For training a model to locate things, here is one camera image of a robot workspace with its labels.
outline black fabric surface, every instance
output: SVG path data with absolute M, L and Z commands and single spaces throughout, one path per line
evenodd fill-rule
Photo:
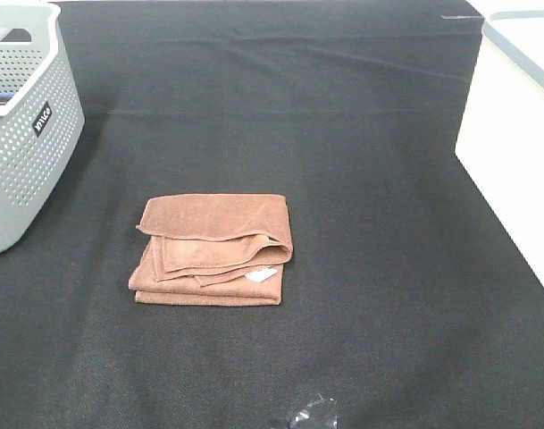
M 454 156 L 463 1 L 63 4 L 87 116 L 0 255 L 0 428 L 544 428 L 544 290 Z M 286 195 L 278 307 L 133 302 L 148 198 Z

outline brown towel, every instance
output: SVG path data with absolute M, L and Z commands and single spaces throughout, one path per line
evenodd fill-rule
M 138 227 L 151 235 L 129 280 L 136 301 L 155 304 L 279 304 L 293 245 L 285 198 L 184 194 L 153 198 Z M 272 267 L 263 282 L 245 274 Z

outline table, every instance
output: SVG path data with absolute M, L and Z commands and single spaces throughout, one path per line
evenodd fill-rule
M 544 290 L 454 156 L 463 1 L 63 4 L 87 123 L 0 255 L 0 427 L 544 428 Z M 150 197 L 287 197 L 278 307 L 139 305 Z

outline white box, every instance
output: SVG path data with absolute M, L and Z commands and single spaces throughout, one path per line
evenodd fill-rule
M 544 286 L 544 11 L 482 34 L 456 155 Z

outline basket logo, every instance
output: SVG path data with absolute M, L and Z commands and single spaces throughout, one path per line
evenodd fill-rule
M 36 136 L 40 136 L 43 132 L 43 129 L 46 127 L 47 123 L 49 122 L 49 118 L 51 118 L 51 115 L 53 114 L 53 111 L 51 110 L 51 107 L 49 107 L 49 102 L 46 101 L 46 103 L 41 108 L 41 112 L 39 112 L 38 117 L 36 120 L 31 124 L 33 127 L 33 130 L 36 133 Z

